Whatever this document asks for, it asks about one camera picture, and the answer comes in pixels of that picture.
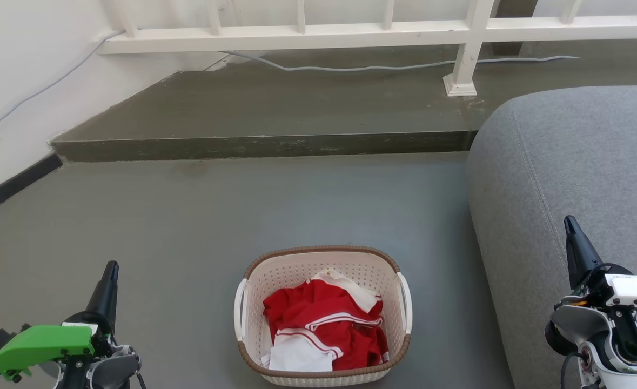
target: grey sofa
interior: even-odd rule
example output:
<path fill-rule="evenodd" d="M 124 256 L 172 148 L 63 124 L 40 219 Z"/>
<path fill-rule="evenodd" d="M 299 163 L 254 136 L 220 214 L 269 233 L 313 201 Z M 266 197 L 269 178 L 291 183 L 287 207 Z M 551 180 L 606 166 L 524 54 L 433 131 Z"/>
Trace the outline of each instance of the grey sofa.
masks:
<path fill-rule="evenodd" d="M 508 101 L 474 140 L 467 183 L 515 386 L 556 389 L 563 357 L 544 328 L 569 292 L 563 217 L 575 215 L 604 261 L 637 274 L 637 86 Z"/>

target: clothes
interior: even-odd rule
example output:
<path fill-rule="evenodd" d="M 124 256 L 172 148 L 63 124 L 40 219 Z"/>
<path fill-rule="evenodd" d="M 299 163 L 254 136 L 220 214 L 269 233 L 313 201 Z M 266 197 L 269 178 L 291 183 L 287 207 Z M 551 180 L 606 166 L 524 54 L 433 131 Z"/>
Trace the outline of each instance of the clothes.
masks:
<path fill-rule="evenodd" d="M 269 368 L 331 371 L 382 364 L 388 358 L 380 296 L 336 271 L 264 300 L 273 347 Z"/>

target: horizontal rail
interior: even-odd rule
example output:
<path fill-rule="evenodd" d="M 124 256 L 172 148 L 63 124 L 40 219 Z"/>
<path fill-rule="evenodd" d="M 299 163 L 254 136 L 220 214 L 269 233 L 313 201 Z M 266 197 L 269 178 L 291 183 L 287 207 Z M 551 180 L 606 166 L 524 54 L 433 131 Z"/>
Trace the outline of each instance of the horizontal rail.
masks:
<path fill-rule="evenodd" d="M 138 30 L 136 37 L 119 35 L 104 42 L 100 54 L 463 44 L 469 28 L 464 20 L 381 23 L 224 27 L 210 29 Z M 479 32 L 483 42 L 520 42 L 573 39 L 637 39 L 637 16 L 575 17 L 564 24 L 560 17 L 489 19 Z"/>

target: white basket handle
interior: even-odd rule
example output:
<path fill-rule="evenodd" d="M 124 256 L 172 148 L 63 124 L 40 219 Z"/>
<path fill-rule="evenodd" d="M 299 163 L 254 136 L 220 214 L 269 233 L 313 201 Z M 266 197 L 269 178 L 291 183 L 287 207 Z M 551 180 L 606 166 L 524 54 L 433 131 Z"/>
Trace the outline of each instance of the white basket handle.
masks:
<path fill-rule="evenodd" d="M 237 295 L 234 297 L 234 334 L 237 335 L 237 341 L 244 340 L 244 329 L 242 328 L 242 298 L 246 291 L 246 278 L 237 286 Z"/>
<path fill-rule="evenodd" d="M 400 303 L 405 307 L 405 334 L 412 334 L 412 294 L 410 294 L 410 286 L 402 273 L 398 271 L 397 276 L 398 281 L 400 281 L 400 288 L 403 291 L 402 298 L 404 301 Z"/>

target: laundry basket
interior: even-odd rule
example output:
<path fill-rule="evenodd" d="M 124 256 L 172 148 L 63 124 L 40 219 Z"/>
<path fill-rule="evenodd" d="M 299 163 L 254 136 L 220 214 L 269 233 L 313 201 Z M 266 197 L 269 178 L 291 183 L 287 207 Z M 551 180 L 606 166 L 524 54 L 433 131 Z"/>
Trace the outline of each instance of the laundry basket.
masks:
<path fill-rule="evenodd" d="M 294 288 L 328 269 L 380 293 L 382 328 L 388 339 L 390 360 L 382 365 L 335 372 L 266 369 L 261 357 L 269 353 L 272 343 L 263 300 L 280 288 Z M 246 270 L 234 298 L 234 332 L 242 358 L 265 379 L 282 386 L 333 387 L 380 379 L 405 356 L 411 331 L 412 298 L 407 280 L 390 256 L 370 247 L 314 246 L 267 253 Z"/>

